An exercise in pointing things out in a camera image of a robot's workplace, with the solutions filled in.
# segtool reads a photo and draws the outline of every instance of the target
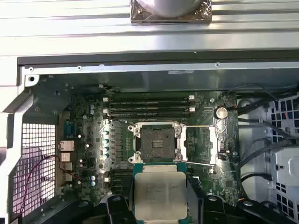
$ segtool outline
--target metal grille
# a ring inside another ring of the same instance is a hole
[[[292,200],[286,198],[281,194],[276,194],[277,205],[283,211],[283,213],[288,216],[291,220],[298,222],[298,216],[296,211],[294,213],[294,203]]]
[[[23,124],[22,131],[22,156],[14,176],[13,213],[21,211],[31,169],[46,156],[55,154],[55,125]],[[34,169],[27,188],[23,216],[54,196],[55,158],[44,160]]]
[[[281,99],[278,102],[273,101],[270,104],[270,113],[268,113],[269,119],[272,120],[274,126],[293,136],[299,136],[299,104],[296,100],[297,97]],[[273,142],[283,139],[275,131],[272,131],[271,137]]]

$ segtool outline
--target cpu socket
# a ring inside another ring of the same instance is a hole
[[[187,160],[186,127],[178,122],[139,122],[130,125],[134,134],[134,155],[130,163]]]

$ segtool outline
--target red wire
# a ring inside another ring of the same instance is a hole
[[[41,159],[37,164],[35,164],[33,166],[33,168],[31,169],[31,171],[29,172],[29,175],[27,177],[27,180],[26,180],[26,184],[25,184],[25,192],[24,192],[24,197],[23,197],[23,201],[22,201],[22,206],[20,207],[20,213],[22,213],[25,209],[25,202],[26,202],[26,196],[27,196],[27,190],[28,190],[28,184],[29,184],[29,180],[30,180],[30,177],[33,173],[33,171],[35,170],[36,167],[38,167],[44,160],[47,160],[48,158],[51,158],[51,157],[56,157],[58,158],[58,160],[60,161],[60,158],[58,155],[48,155],[46,156],[45,158]]]

